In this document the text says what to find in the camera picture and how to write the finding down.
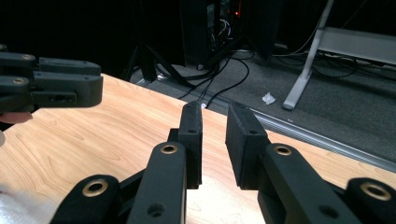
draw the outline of finger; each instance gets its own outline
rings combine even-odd
[[[1,115],[0,121],[4,123],[24,123],[32,118],[32,114],[28,112],[13,112]]]

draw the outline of power cord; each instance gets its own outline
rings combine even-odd
[[[244,62],[243,62],[242,60],[240,60],[240,59],[235,59],[235,58],[230,58],[230,59],[236,60],[236,61],[240,62],[241,64],[243,64],[243,65],[246,67],[246,69],[247,69],[247,73],[245,74],[244,78],[242,78],[242,80],[240,80],[239,82],[235,83],[235,84],[232,85],[231,87],[225,88],[225,89],[223,89],[223,90],[221,90],[221,91],[218,91],[216,94],[214,94],[214,95],[212,96],[212,98],[210,98],[210,100],[207,102],[205,108],[209,108],[209,106],[212,104],[213,100],[214,100],[218,95],[220,95],[220,94],[222,94],[222,93],[224,93],[224,92],[226,92],[226,91],[228,91],[228,90],[230,90],[230,89],[232,89],[232,88],[234,88],[234,87],[239,86],[240,84],[242,84],[242,83],[248,78],[248,75],[249,75],[249,73],[250,73],[250,70],[249,70],[249,68],[248,68],[248,65],[247,65],[246,63],[244,63]]]

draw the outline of wooden table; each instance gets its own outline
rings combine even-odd
[[[104,75],[103,102],[83,109],[40,109],[34,119],[5,131],[0,148],[2,186],[53,210],[77,182],[97,174],[119,181],[144,169],[151,150],[178,128],[182,101]],[[203,110],[203,185],[188,190],[188,223],[264,223],[257,191],[240,190],[225,142],[226,117]],[[396,174],[278,133],[271,142],[296,147],[337,186],[367,176],[396,188]],[[52,214],[46,214],[50,220]]]

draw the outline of white paper scrap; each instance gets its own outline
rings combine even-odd
[[[271,93],[267,93],[262,97],[262,100],[265,102],[266,105],[270,105],[273,103],[276,99],[271,95]]]

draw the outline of gray carpet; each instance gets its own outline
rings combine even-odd
[[[235,58],[247,58],[251,52],[235,53]],[[268,115],[279,119],[284,124],[301,128],[325,138],[329,138],[346,148],[352,148],[363,157],[355,157],[354,153],[346,155],[365,161],[365,158],[375,158],[374,163],[385,169],[396,171],[396,82],[379,77],[368,77],[362,71],[354,72],[351,76],[335,78],[349,73],[342,67],[335,67],[325,61],[316,61],[315,67],[319,73],[327,74],[326,77],[314,72],[306,86],[299,103],[293,111],[282,108],[296,78],[300,75],[303,66],[288,65],[301,64],[302,62],[291,58],[282,58],[284,63],[273,58],[264,64],[255,56],[244,60],[249,69],[248,78],[238,87],[224,92],[219,100],[214,101],[209,109],[226,115],[227,100],[234,100],[250,106]],[[191,76],[200,72],[193,66],[175,65],[177,71],[183,76]],[[370,72],[396,78],[396,70],[367,68]],[[230,60],[225,69],[214,79],[208,88],[203,103],[207,103],[213,93],[240,81],[247,69],[240,62]],[[141,72],[136,72],[132,82],[178,98],[186,88],[174,84],[172,80],[158,80],[142,84]],[[184,97],[182,100],[189,102],[199,98],[203,91],[200,89]],[[273,104],[266,105],[262,97],[270,92],[276,98]],[[263,125],[264,128],[282,133],[282,129]],[[292,132],[285,133],[292,137]]]

